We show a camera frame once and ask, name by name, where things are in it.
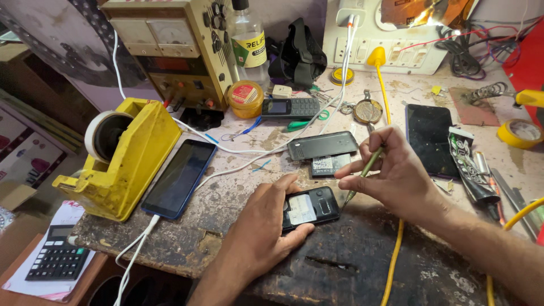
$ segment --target plastic bottle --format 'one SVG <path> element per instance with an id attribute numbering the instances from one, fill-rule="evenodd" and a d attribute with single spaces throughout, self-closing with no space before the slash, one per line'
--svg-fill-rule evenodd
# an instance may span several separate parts
<path id="1" fill-rule="evenodd" d="M 227 31 L 231 36 L 238 78 L 254 81 L 266 90 L 270 77 L 263 23 L 249 9 L 249 0 L 232 0 L 232 8 L 234 12 L 227 18 Z"/>

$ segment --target workbench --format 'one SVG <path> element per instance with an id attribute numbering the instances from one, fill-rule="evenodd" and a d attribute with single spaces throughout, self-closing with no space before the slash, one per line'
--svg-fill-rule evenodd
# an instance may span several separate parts
<path id="1" fill-rule="evenodd" d="M 316 85 L 323 90 L 333 89 L 326 93 L 334 96 L 340 87 L 329 81 L 330 72 L 328 69 L 316 81 Z M 532 150 L 515 149 L 496 137 L 497 127 L 461 125 L 450 96 L 446 94 L 447 98 L 436 97 L 430 91 L 433 85 L 477 89 L 497 81 L 509 83 L 501 68 L 488 71 L 484 81 L 453 77 L 447 64 L 443 64 L 433 76 L 383 76 L 394 124 L 402 130 L 406 128 L 403 100 L 407 103 L 447 107 L 452 113 L 454 124 L 475 134 L 473 150 L 482 151 L 489 166 L 498 168 L 510 187 L 523 186 L 522 193 L 526 200 L 542 196 L 542 144 Z M 363 91 L 366 88 L 372 92 L 373 99 L 383 103 L 375 72 L 356 71 L 353 84 L 346 87 L 345 100 L 364 99 Z M 512 118 L 529 120 L 525 110 L 512 108 L 511 98 L 492 98 L 490 104 L 500 123 Z M 385 117 L 382 116 L 376 128 L 386 125 Z M 225 133 L 242 132 L 254 121 L 236 118 L 229 110 L 221 127 L 206 133 L 219 139 Z M 352 114 L 336 113 L 326 133 L 349 131 L 352 123 L 357 127 L 355 138 L 362 142 L 368 137 L 367 127 L 355 121 Z M 287 124 L 286 120 L 263 120 L 248 134 L 234 141 L 220 141 L 220 144 L 233 150 L 271 150 L 297 133 L 284 133 Z M 301 137 L 317 134 L 323 125 L 324 121 L 316 120 Z M 198 139 L 198 136 L 183 132 L 172 154 L 187 138 Z M 219 150 L 205 175 L 239 167 L 254 156 Z M 360 155 L 357 153 L 351 160 L 358 158 Z M 194 193 L 180 219 L 159 221 L 136 263 L 189 278 L 200 277 L 214 259 L 221 247 L 222 238 L 257 185 L 261 182 L 274 182 L 285 173 L 298 173 L 300 177 L 297 184 L 302 189 L 331 187 L 338 203 L 344 203 L 347 191 L 338 189 L 336 179 L 313 179 L 308 161 L 292 161 L 287 151 L 272 154 L 239 172 L 210 179 Z M 474 212 L 460 181 L 455 183 L 453 194 L 446 197 L 462 209 Z M 506 217 L 513 217 L 514 212 L 504 197 L 503 206 Z M 134 209 L 124 223 L 85 214 L 72 234 L 77 236 L 75 242 L 79 246 L 117 256 L 144 231 L 150 220 L 151 215 L 139 207 Z M 271 272 L 255 280 L 246 292 L 284 304 L 379 305 L 397 230 L 397 217 L 388 213 L 376 200 L 358 194 L 343 210 L 338 221 L 317 226 L 302 247 Z M 514 226 L 512 232 L 527 238 L 521 225 Z M 126 253 L 124 258 L 130 259 L 134 249 Z M 485 275 L 433 234 L 407 224 L 388 304 L 487 305 Z"/>

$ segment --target precision screwdriver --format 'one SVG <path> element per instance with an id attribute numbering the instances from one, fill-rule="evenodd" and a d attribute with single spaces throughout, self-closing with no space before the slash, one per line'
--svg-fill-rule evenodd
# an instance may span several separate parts
<path id="1" fill-rule="evenodd" d="M 363 171 L 361 172 L 361 175 L 359 175 L 360 177 L 365 177 L 367 176 L 368 172 L 370 171 L 370 168 L 372 167 L 372 165 L 374 164 L 374 162 L 378 159 L 378 157 L 380 157 L 380 154 L 384 151 L 384 144 L 382 144 L 377 150 L 376 152 L 372 153 L 372 156 L 370 157 L 370 160 L 368 161 L 368 163 L 364 166 L 363 168 Z M 356 191 L 353 191 L 353 190 L 350 190 L 349 193 L 348 193 L 348 197 L 345 199 L 345 202 L 344 202 L 344 206 L 342 206 L 342 209 L 344 209 L 344 207 L 348 204 L 348 202 L 353 199 L 353 197 L 357 194 Z"/>

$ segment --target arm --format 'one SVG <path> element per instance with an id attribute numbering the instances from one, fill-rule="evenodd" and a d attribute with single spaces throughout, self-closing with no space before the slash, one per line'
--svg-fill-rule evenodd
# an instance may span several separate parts
<path id="1" fill-rule="evenodd" d="M 377 178 L 350 175 L 362 170 L 371 152 L 385 143 L 372 170 Z M 340 189 L 365 193 L 398 217 L 444 239 L 483 271 L 531 305 L 544 305 L 544 248 L 523 241 L 452 205 L 434 186 L 396 126 L 373 132 L 360 146 L 363 160 L 339 169 Z"/>
<path id="2" fill-rule="evenodd" d="M 207 267 L 188 305 L 229 305 L 257 277 L 301 245 L 314 229 L 300 224 L 281 236 L 285 195 L 302 191 L 298 176 L 287 174 L 273 184 L 260 184 L 228 230 L 217 256 Z"/>

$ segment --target orange jar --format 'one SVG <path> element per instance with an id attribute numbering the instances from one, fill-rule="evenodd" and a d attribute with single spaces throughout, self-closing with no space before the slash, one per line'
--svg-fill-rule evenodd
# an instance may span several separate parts
<path id="1" fill-rule="evenodd" d="M 240 118 L 255 118 L 261 114 L 263 90 L 253 81 L 238 81 L 227 92 L 227 102 Z"/>

